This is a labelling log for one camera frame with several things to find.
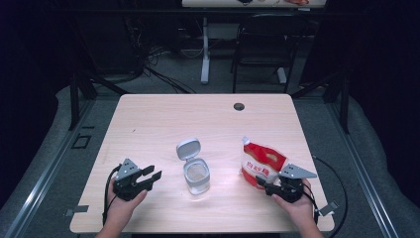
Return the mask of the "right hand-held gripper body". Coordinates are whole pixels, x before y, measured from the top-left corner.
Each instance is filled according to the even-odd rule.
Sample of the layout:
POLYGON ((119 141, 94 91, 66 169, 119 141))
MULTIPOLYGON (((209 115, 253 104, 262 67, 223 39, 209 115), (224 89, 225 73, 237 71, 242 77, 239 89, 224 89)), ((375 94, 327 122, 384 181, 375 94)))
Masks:
POLYGON ((293 203, 303 195, 303 179, 315 179, 316 174, 294 164, 288 164, 279 173, 281 197, 293 203))

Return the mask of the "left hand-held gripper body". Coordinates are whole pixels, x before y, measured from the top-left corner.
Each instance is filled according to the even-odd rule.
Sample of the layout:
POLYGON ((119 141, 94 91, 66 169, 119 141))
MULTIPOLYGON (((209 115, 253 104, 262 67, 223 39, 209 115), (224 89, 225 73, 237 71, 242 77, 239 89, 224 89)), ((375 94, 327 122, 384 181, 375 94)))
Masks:
POLYGON ((130 159, 126 159, 117 172, 113 183, 113 191, 123 200, 134 199, 142 190, 149 189, 147 180, 137 182, 142 174, 142 169, 130 159))

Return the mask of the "red and white sugar bag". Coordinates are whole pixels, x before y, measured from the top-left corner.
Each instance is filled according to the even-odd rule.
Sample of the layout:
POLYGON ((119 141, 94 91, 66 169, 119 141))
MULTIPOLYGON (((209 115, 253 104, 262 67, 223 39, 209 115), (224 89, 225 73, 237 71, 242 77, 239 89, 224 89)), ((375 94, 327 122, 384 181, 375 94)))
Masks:
POLYGON ((263 189, 257 179, 274 182, 288 158, 273 148, 253 143, 248 137, 244 137, 242 142, 242 175, 251 186, 263 189))

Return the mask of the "clear jar with white lid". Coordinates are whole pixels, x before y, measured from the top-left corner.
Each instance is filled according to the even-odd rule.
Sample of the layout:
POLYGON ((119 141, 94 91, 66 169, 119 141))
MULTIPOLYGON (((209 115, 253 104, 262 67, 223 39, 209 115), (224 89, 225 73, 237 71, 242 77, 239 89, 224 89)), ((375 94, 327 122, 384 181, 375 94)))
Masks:
POLYGON ((207 163, 198 158, 201 144, 198 139, 187 139, 176 146, 176 153, 180 160, 185 161, 183 174, 189 192, 193 195, 201 194, 210 188, 210 170, 207 163))

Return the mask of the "person's right hand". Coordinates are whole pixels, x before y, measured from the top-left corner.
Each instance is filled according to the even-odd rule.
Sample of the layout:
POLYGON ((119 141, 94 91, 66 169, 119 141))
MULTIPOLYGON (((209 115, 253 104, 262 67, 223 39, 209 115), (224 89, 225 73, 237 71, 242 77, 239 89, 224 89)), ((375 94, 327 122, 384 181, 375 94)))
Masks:
POLYGON ((296 224, 306 224, 313 222, 313 204, 311 200, 302 196, 299 200, 295 202, 287 202, 277 194, 273 194, 272 199, 283 208, 286 213, 289 215, 290 219, 296 224))

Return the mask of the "person's left hand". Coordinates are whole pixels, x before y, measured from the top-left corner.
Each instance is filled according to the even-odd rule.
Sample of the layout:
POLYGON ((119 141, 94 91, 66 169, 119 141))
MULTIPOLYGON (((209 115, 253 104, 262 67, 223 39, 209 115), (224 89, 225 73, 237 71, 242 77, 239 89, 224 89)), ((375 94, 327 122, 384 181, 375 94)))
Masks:
POLYGON ((106 214, 107 219, 111 218, 130 218, 134 210, 143 202, 147 197, 148 192, 142 190, 135 198, 132 200, 126 201, 119 198, 114 192, 114 180, 111 179, 109 188, 107 191, 107 205, 106 205, 106 214))

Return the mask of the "grey tape strip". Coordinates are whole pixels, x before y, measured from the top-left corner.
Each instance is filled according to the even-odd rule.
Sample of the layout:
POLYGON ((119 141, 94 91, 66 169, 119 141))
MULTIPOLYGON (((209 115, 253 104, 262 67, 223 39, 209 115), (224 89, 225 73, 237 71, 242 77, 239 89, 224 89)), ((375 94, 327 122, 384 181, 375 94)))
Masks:
POLYGON ((64 216, 66 217, 71 217, 73 216, 75 213, 84 213, 88 211, 89 206, 88 205, 77 205, 74 206, 73 208, 68 208, 65 212, 64 212, 64 216))
POLYGON ((318 213, 321 216, 333 215, 338 207, 339 204, 336 201, 331 201, 330 203, 319 209, 318 213))

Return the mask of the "dark curtain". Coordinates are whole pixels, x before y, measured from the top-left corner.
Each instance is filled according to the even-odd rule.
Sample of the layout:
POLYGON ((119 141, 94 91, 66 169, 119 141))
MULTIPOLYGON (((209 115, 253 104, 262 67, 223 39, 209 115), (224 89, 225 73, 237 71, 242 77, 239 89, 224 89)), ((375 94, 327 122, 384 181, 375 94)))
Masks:
POLYGON ((355 58, 350 94, 382 143, 389 173, 420 203, 420 0, 328 0, 326 10, 368 16, 321 22, 300 81, 355 58))
POLYGON ((50 0, 0 0, 0 207, 50 129, 68 86, 71 34, 50 0))

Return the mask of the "white desk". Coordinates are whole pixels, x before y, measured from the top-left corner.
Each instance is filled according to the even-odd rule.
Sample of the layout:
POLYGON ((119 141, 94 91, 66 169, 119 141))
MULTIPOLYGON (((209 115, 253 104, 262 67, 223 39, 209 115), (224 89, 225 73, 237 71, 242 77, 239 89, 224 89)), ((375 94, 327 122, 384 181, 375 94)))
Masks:
MULTIPOLYGON (((292 9, 310 12, 312 9, 322 9, 328 0, 182 0, 182 6, 187 8, 202 9, 292 9)), ((208 24, 208 18, 204 17, 203 23, 203 63, 201 71, 201 83, 209 81, 210 55, 209 39, 232 40, 234 24, 208 24)))

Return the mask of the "black folding chair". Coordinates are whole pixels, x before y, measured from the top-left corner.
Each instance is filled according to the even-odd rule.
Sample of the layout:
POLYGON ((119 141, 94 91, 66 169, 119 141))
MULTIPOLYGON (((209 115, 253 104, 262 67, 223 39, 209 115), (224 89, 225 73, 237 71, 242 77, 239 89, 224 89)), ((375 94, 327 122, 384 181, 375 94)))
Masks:
POLYGON ((246 18, 238 27, 235 51, 231 64, 233 91, 236 91, 238 67, 270 67, 277 74, 286 68, 283 92, 289 86, 294 70, 295 57, 309 22, 295 15, 255 14, 246 18))

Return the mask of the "aluminium floor rail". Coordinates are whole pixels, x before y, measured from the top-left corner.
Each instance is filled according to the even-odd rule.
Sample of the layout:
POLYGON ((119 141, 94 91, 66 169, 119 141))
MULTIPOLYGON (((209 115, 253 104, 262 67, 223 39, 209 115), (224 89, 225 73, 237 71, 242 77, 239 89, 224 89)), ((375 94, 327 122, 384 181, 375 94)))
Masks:
POLYGON ((70 104, 60 102, 48 133, 22 179, 0 209, 0 238, 23 234, 41 205, 63 164, 64 154, 76 137, 79 125, 72 130, 70 104))
POLYGON ((380 198, 373 182, 368 174, 368 171, 361 159, 360 153, 357 150, 351 135, 346 133, 341 126, 339 120, 339 111, 334 104, 326 104, 327 110, 332 117, 334 125, 340 134, 340 137, 344 141, 346 148, 350 154, 350 163, 356 178, 364 192, 367 203, 370 210, 376 220, 376 223, 384 238, 400 238, 394 224, 392 223, 390 216, 385 209, 385 206, 380 198))

